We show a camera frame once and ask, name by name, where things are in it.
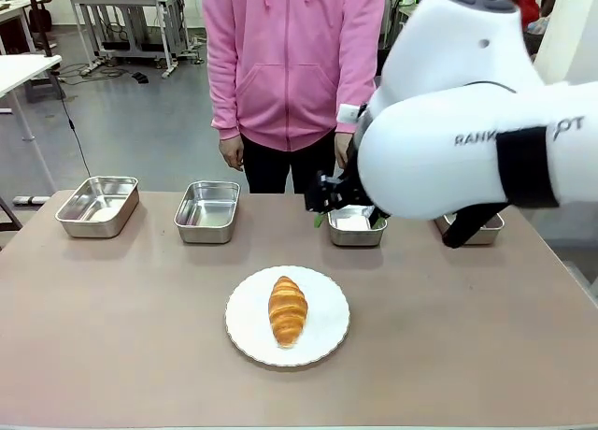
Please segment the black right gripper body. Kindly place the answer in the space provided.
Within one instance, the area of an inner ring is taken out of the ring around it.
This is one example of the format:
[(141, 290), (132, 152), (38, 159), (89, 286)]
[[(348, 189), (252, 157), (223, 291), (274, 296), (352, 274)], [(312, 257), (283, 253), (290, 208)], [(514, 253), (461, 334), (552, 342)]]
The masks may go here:
[(356, 161), (348, 161), (343, 171), (343, 201), (351, 206), (372, 207), (374, 205), (365, 192)]

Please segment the person left hand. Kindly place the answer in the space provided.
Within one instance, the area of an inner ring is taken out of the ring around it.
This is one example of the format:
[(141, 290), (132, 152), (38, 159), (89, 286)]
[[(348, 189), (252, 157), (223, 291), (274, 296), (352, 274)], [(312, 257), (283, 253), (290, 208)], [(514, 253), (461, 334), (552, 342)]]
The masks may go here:
[(352, 152), (353, 134), (335, 134), (335, 159), (338, 167), (344, 170), (349, 162)]

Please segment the person right hand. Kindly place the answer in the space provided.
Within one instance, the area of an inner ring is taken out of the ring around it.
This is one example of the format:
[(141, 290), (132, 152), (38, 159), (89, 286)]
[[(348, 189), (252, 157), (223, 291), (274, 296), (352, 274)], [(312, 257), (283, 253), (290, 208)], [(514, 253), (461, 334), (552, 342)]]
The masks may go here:
[(244, 144), (241, 136), (221, 139), (219, 150), (225, 163), (234, 170), (243, 171)]

